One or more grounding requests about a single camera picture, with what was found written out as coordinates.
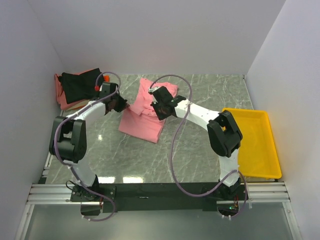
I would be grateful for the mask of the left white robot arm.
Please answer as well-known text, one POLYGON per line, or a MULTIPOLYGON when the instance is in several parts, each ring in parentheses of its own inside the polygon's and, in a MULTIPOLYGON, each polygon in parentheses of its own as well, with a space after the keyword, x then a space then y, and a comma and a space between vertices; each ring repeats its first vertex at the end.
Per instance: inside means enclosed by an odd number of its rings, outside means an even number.
POLYGON ((57 116, 52 125, 49 152, 70 169, 88 201, 100 195, 100 184, 84 157, 87 152, 87 126, 110 111, 122 112, 127 106, 117 83, 103 82, 97 87, 98 95, 83 108, 68 116, 57 116))

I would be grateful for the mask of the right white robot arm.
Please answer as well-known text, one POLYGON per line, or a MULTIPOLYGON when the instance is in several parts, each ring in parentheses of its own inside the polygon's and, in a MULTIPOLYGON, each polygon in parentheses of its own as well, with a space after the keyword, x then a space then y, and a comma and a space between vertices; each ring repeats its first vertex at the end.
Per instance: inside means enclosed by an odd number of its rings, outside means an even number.
POLYGON ((209 110, 191 102, 190 98, 183 96, 173 97, 166 87, 151 87, 148 93, 152 95, 153 107, 159 120, 170 116, 180 118, 181 122, 173 135, 169 153, 169 166, 172 178, 177 187, 186 195, 194 198, 206 197, 219 188, 222 198, 230 200, 237 194, 237 187, 243 177, 239 172, 238 155, 242 132, 238 127, 233 115, 228 110, 223 112, 209 110), (174 172, 173 151, 176 137, 184 121, 190 121, 208 133, 209 143, 212 150, 218 155, 220 177, 218 184, 206 193, 193 194, 186 191, 174 172))

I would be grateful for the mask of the yellow plastic tray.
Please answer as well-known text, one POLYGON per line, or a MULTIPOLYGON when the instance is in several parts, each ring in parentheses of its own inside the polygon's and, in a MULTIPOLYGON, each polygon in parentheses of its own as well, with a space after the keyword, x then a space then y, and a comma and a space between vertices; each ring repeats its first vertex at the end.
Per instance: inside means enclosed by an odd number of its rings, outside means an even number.
POLYGON ((232 114, 243 136, 238 153, 242 174, 246 177, 280 179, 282 171, 267 112, 237 108, 223 110, 232 114))

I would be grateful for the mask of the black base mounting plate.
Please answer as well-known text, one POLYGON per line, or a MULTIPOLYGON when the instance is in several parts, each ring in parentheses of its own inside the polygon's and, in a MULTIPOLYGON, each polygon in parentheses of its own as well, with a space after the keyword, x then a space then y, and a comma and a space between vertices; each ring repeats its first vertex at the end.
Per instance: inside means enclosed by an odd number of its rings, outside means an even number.
POLYGON ((70 201, 82 203, 81 213, 98 216, 100 212, 202 210, 234 216, 239 202, 248 199, 240 182, 228 188, 224 184, 207 196, 192 197, 183 193, 175 183, 101 183, 94 186, 98 195, 74 186, 70 201))

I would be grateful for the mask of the cream folded t shirt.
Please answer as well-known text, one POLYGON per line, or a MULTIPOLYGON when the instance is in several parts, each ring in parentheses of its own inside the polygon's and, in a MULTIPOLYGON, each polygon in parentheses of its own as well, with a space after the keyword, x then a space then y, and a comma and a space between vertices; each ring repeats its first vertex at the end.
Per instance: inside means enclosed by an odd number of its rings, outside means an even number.
POLYGON ((81 108, 83 108, 84 106, 86 106, 86 105, 88 104, 88 102, 89 102, 88 99, 83 100, 83 101, 81 101, 81 102, 78 102, 77 104, 71 106, 71 107, 69 108, 69 110, 81 109, 81 108))

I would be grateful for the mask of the aluminium frame rail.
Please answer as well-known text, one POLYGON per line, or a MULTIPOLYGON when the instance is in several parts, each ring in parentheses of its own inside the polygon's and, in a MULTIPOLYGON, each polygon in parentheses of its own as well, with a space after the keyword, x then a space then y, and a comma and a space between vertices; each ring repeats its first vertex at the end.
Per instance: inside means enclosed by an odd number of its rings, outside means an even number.
MULTIPOLYGON (((291 201, 283 182, 249 182, 246 184, 249 203, 289 203, 291 201)), ((62 184, 34 184, 26 203, 28 205, 98 205, 99 202, 72 202, 72 191, 62 184)))

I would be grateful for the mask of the pink t shirt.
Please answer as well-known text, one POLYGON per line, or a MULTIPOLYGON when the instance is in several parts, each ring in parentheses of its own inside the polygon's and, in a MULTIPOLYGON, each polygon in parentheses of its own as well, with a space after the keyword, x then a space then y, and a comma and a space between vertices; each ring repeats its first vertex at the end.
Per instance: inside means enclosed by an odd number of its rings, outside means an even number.
POLYGON ((152 81, 141 78, 135 102, 130 104, 122 114, 118 130, 151 143, 157 143, 165 125, 159 120, 151 103, 153 96, 148 93, 152 81))

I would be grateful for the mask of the salmon folded t shirt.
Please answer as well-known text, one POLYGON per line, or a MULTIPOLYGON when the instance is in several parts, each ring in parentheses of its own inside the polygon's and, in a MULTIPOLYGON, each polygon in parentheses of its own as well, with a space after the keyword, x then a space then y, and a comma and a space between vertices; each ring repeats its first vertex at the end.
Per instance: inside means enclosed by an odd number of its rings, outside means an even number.
POLYGON ((55 96, 56 96, 56 101, 60 105, 60 109, 63 111, 70 111, 69 108, 72 107, 73 105, 86 100, 80 100, 80 101, 75 101, 72 103, 67 103, 65 91, 63 90, 63 86, 59 81, 59 76, 57 74, 54 75, 54 81, 55 81, 55 96))

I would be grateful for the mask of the orange folded t shirt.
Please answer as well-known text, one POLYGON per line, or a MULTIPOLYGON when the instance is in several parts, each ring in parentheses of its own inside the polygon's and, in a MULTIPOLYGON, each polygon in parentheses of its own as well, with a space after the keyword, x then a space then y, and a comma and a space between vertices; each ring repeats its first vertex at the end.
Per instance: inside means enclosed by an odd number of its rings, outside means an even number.
POLYGON ((110 77, 108 75, 104 75, 103 79, 105 82, 109 82, 110 81, 110 77))

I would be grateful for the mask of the black folded t shirt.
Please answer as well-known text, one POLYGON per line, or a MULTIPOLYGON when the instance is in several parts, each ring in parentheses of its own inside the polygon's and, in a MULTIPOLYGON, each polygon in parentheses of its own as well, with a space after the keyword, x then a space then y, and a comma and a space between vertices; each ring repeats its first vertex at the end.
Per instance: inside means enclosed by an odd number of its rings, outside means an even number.
POLYGON ((98 95, 95 90, 97 77, 101 74, 99 68, 95 68, 80 74, 63 72, 58 77, 68 104, 90 100, 98 95))

